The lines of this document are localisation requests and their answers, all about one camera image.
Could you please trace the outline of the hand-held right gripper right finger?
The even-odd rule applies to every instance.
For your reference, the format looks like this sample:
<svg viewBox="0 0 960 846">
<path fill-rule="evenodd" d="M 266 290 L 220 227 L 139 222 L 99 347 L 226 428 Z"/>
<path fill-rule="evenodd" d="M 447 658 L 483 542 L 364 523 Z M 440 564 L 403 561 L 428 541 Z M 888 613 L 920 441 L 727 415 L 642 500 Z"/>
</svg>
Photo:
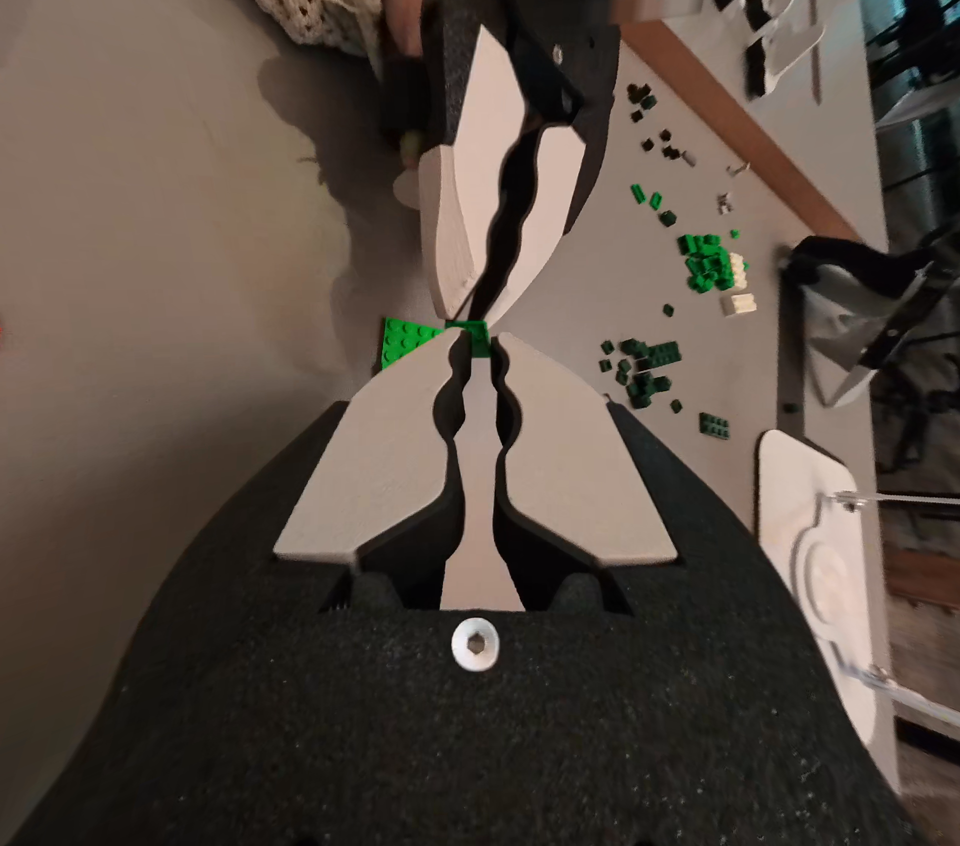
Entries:
<svg viewBox="0 0 960 846">
<path fill-rule="evenodd" d="M 496 390 L 493 538 L 525 611 L 546 611 L 567 578 L 592 576 L 601 604 L 629 611 L 619 568 L 679 553 L 606 398 L 509 332 L 491 346 Z"/>
</svg>

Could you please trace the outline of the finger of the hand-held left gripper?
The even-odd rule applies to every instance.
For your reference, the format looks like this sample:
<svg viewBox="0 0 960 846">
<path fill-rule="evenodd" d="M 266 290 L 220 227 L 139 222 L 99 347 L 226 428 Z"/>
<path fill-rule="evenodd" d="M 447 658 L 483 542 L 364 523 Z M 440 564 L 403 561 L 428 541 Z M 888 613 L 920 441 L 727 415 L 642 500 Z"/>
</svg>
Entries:
<svg viewBox="0 0 960 846">
<path fill-rule="evenodd" d="M 418 166 L 424 261 L 439 315 L 505 315 L 545 263 L 538 192 L 519 192 L 514 182 L 508 197 L 519 215 L 494 233 L 503 169 L 526 112 L 505 46 L 481 25 L 454 139 L 424 154 Z"/>
<path fill-rule="evenodd" d="M 469 318 L 497 323 L 536 280 L 562 239 L 586 145 L 568 125 L 525 133 L 502 169 L 500 204 Z"/>
</svg>

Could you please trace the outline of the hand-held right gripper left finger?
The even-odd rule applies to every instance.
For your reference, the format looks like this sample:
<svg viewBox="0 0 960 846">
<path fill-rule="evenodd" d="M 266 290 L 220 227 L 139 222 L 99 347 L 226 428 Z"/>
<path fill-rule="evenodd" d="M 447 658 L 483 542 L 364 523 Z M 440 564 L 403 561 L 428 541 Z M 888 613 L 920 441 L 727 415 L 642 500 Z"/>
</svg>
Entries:
<svg viewBox="0 0 960 846">
<path fill-rule="evenodd" d="M 406 607 L 438 610 L 465 531 L 455 437 L 469 381 L 470 337 L 459 328 L 371 379 L 342 413 L 273 554 L 384 574 Z"/>
</svg>

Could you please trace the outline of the bright green square lego plate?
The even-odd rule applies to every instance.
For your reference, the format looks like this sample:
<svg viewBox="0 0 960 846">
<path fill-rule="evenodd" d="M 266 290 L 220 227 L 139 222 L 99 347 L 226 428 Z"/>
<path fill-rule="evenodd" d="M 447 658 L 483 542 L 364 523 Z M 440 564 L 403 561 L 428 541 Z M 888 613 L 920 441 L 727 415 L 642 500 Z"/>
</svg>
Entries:
<svg viewBox="0 0 960 846">
<path fill-rule="evenodd" d="M 393 317 L 383 318 L 379 347 L 380 370 L 386 370 L 410 352 L 426 345 L 438 335 L 442 335 L 444 331 L 442 327 L 413 323 Z"/>
</svg>

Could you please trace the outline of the green L-shaped lego tile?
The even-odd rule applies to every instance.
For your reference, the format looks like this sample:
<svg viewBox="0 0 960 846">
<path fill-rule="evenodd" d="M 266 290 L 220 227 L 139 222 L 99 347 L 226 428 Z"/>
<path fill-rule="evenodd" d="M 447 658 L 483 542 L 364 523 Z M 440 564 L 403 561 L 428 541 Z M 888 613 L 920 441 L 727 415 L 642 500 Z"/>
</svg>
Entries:
<svg viewBox="0 0 960 846">
<path fill-rule="evenodd" d="M 491 336 L 488 324 L 485 321 L 446 321 L 445 328 L 459 328 L 470 336 L 472 358 L 491 357 Z"/>
</svg>

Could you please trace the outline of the group of black lego pieces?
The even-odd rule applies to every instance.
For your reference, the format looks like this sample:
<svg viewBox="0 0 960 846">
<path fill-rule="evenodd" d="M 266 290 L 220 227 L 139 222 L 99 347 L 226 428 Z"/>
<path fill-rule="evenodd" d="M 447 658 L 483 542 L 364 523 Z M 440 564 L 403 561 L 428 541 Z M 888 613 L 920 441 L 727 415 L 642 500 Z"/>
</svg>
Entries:
<svg viewBox="0 0 960 846">
<path fill-rule="evenodd" d="M 627 84 L 626 98 L 630 105 L 630 121 L 641 127 L 639 148 L 643 153 L 659 152 L 671 162 L 688 158 L 688 151 L 678 145 L 674 132 L 661 122 L 659 96 L 651 84 Z"/>
</svg>

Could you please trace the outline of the pile of dark green lego pieces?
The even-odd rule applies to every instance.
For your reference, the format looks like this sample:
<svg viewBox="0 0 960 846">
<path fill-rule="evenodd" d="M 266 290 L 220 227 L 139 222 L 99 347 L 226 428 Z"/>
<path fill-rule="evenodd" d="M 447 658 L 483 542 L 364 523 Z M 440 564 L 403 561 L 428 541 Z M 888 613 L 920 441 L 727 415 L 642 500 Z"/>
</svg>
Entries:
<svg viewBox="0 0 960 846">
<path fill-rule="evenodd" d="M 628 337 L 619 342 L 606 339 L 599 348 L 602 352 L 598 362 L 600 372 L 613 377 L 633 410 L 647 409 L 656 396 L 671 391 L 673 381 L 666 370 L 682 360 L 676 341 L 650 345 Z"/>
</svg>

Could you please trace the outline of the pile of bright green lego pieces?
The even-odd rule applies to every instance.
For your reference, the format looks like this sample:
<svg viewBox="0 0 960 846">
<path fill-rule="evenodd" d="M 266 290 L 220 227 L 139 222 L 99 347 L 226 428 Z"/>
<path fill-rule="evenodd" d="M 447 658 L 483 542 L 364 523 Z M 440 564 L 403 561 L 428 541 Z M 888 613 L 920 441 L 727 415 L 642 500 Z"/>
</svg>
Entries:
<svg viewBox="0 0 960 846">
<path fill-rule="evenodd" d="M 731 289 L 728 252 L 718 235 L 685 234 L 677 238 L 678 252 L 687 270 L 687 287 L 698 295 L 711 291 L 743 292 Z"/>
</svg>

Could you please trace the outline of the cluster of grey lego pieces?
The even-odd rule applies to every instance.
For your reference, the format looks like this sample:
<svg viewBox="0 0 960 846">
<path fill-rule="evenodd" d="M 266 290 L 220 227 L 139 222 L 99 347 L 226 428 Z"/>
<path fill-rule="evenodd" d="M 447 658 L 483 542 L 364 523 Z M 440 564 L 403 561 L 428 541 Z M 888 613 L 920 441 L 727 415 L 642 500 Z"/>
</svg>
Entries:
<svg viewBox="0 0 960 846">
<path fill-rule="evenodd" d="M 734 194 L 732 183 L 741 175 L 748 173 L 751 169 L 749 161 L 745 161 L 737 167 L 726 168 L 726 178 L 728 179 L 727 188 L 716 197 L 716 206 L 719 215 L 730 214 L 734 209 Z"/>
</svg>

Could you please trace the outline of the white book stand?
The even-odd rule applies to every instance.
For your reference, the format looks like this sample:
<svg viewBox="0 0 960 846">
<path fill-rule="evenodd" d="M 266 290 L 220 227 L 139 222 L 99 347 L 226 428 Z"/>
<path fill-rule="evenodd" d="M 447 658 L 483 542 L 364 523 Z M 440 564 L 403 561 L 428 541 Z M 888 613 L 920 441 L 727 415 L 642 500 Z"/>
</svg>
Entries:
<svg viewBox="0 0 960 846">
<path fill-rule="evenodd" d="M 909 689 L 883 669 L 874 647 L 860 492 L 846 466 L 779 430 L 758 444 L 758 540 L 798 604 L 848 719 L 864 745 L 887 697 L 957 728 L 958 710 Z"/>
</svg>

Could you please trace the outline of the grey table with wooden edge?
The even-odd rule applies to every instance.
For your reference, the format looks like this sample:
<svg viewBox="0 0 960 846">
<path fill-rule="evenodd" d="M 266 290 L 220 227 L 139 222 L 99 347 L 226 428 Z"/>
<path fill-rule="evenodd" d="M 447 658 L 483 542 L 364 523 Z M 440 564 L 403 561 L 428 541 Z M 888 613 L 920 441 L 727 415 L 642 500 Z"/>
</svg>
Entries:
<svg viewBox="0 0 960 846">
<path fill-rule="evenodd" d="M 744 52 L 778 26 L 822 24 L 817 46 L 756 100 L 745 92 Z M 881 171 L 860 0 L 794 0 L 752 33 L 739 0 L 718 12 L 625 24 L 621 37 L 656 79 L 724 143 L 733 165 L 749 161 L 815 233 L 886 250 Z"/>
</svg>

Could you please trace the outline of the idle black white gripper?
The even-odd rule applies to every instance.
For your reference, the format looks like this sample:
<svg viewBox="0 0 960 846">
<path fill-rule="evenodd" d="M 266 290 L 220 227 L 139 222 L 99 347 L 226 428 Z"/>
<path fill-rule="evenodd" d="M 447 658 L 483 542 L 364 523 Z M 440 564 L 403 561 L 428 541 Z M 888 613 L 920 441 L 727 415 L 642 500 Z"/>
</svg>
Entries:
<svg viewBox="0 0 960 846">
<path fill-rule="evenodd" d="M 958 222 L 936 228 L 902 254 L 809 236 L 786 254 L 779 271 L 805 300 L 807 348 L 844 373 L 835 390 L 820 390 L 822 405 L 843 407 L 869 388 L 958 287 Z"/>
</svg>

